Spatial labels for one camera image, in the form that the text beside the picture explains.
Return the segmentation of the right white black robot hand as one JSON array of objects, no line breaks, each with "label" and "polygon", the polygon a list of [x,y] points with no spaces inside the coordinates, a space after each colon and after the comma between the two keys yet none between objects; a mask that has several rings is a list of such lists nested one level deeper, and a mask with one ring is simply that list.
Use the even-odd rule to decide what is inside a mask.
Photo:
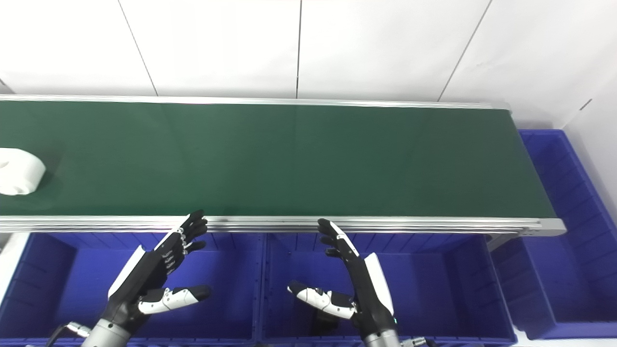
[{"label": "right white black robot hand", "polygon": [[375,253],[361,257],[348,235],[335,222],[318,219],[321,242],[330,246],[328,257],[342,260],[354,295],[349,296],[291,281],[287,290],[300,301],[333,318],[347,319],[359,331],[364,344],[398,339],[394,305],[387,281]]}]

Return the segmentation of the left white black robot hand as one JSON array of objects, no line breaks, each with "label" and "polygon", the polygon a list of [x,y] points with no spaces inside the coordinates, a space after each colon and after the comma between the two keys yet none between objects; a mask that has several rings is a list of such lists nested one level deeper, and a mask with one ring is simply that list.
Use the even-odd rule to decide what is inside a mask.
[{"label": "left white black robot hand", "polygon": [[139,246],[108,290],[108,302],[101,315],[104,327],[120,328],[133,335],[150,316],[196,304],[209,298],[210,286],[165,288],[168,276],[176,271],[188,254],[202,250],[207,233],[203,210],[187,215],[172,228],[155,248]]}]

